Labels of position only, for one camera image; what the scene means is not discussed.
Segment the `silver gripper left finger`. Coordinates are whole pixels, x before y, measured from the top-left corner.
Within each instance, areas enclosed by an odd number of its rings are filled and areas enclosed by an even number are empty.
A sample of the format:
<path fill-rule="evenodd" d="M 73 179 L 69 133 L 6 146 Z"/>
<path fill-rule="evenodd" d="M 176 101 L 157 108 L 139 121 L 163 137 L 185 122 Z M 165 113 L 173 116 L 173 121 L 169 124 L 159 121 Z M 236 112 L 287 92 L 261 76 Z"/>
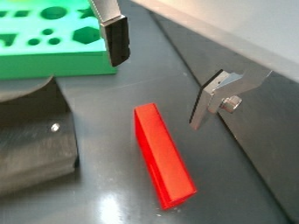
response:
<path fill-rule="evenodd" d="M 129 38 L 127 17 L 121 14 L 117 0 L 88 0 L 97 18 L 101 36 L 112 67 L 129 57 Z"/>

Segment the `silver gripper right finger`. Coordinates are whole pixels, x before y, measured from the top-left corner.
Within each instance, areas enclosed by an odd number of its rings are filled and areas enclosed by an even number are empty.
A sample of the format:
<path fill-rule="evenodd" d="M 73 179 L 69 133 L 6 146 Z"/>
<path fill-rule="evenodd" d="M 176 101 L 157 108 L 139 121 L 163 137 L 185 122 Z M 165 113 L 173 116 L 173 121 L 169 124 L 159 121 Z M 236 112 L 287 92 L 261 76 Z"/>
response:
<path fill-rule="evenodd" d="M 259 68 L 247 69 L 244 73 L 220 69 L 200 89 L 191 113 L 191 127 L 196 130 L 207 121 L 207 114 L 216 114 L 219 109 L 232 113 L 241 103 L 239 94 L 257 88 L 271 73 L 269 69 Z"/>

